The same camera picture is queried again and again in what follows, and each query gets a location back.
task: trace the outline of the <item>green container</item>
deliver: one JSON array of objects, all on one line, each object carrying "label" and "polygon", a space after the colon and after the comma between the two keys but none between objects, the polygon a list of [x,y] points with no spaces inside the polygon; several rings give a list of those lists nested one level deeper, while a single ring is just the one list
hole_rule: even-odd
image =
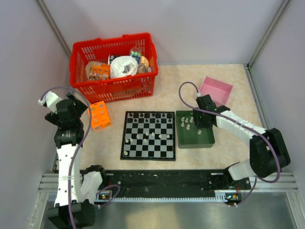
[{"label": "green container", "polygon": [[[193,111],[176,111],[178,147],[180,149],[194,148],[211,148],[215,143],[213,128],[197,128],[195,123],[190,121],[184,122],[184,127],[181,126],[181,118],[185,117],[189,120],[193,116]],[[191,125],[191,129],[187,130],[186,126]]]}]

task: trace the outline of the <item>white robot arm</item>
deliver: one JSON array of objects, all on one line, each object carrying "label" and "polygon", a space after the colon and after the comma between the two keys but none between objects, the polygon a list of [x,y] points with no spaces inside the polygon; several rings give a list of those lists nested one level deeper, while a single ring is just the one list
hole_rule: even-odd
[{"label": "white robot arm", "polygon": [[271,154],[270,148],[261,136],[258,135],[262,135],[269,141],[276,153],[280,168],[290,164],[290,157],[279,130],[257,127],[235,115],[226,106],[216,107],[210,95],[200,96],[196,101],[201,110],[210,112],[202,113],[193,110],[194,122],[197,127],[212,127],[214,125],[225,129],[250,148],[250,159],[233,164],[224,170],[224,175],[227,176],[229,181],[253,176],[264,178],[277,171],[275,157]]},{"label": "white robot arm", "polygon": [[[54,140],[59,161],[57,197],[54,208],[48,210],[48,218],[57,228],[69,228],[68,189],[71,189],[72,212],[78,227],[92,226],[95,222],[94,200],[102,184],[102,166],[91,166],[85,170],[83,181],[80,175],[80,147],[75,151],[84,136],[83,123],[80,120],[87,106],[71,93],[67,99],[48,92],[38,103],[48,107],[51,112],[45,119],[58,127]],[[69,167],[74,157],[71,176]]]}]

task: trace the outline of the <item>snack package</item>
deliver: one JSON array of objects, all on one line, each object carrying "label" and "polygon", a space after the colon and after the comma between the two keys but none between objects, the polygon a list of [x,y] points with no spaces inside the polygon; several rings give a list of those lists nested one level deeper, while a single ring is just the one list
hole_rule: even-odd
[{"label": "snack package", "polygon": [[137,61],[137,63],[140,63],[141,54],[142,54],[142,50],[139,47],[135,46],[132,49],[130,49],[129,55],[132,56]]},{"label": "snack package", "polygon": [[146,68],[148,68],[148,66],[149,66],[148,59],[147,59],[145,56],[141,56],[141,57],[140,57],[140,63],[145,64],[145,67],[146,67]]},{"label": "snack package", "polygon": [[120,57],[120,56],[110,54],[110,55],[108,56],[108,64],[111,65],[111,63],[113,62],[113,60],[114,60],[115,58],[117,58],[117,57]]},{"label": "snack package", "polygon": [[86,66],[88,80],[108,80],[110,66],[100,62],[89,62]]},{"label": "snack package", "polygon": [[141,74],[141,73],[145,73],[145,72],[147,72],[145,64],[144,63],[139,63],[137,74]]}]

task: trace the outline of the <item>red basket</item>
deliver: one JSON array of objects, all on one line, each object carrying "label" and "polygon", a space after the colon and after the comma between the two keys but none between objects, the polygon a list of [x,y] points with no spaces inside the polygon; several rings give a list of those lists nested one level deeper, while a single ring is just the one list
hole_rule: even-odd
[{"label": "red basket", "polygon": [[[142,49],[152,68],[150,73],[136,74],[117,79],[88,81],[86,65],[90,61],[108,62],[108,56],[129,55],[134,46]],[[73,45],[70,59],[70,84],[78,89],[90,103],[106,103],[151,96],[158,74],[157,53],[149,33],[123,35],[113,39],[95,39]]]}]

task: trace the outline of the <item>pink box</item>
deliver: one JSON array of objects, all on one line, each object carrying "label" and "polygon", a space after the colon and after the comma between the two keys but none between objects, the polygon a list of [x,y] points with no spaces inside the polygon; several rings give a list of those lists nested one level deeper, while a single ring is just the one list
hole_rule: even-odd
[{"label": "pink box", "polygon": [[225,105],[233,86],[222,81],[206,77],[199,91],[201,95],[209,94],[216,105]]}]

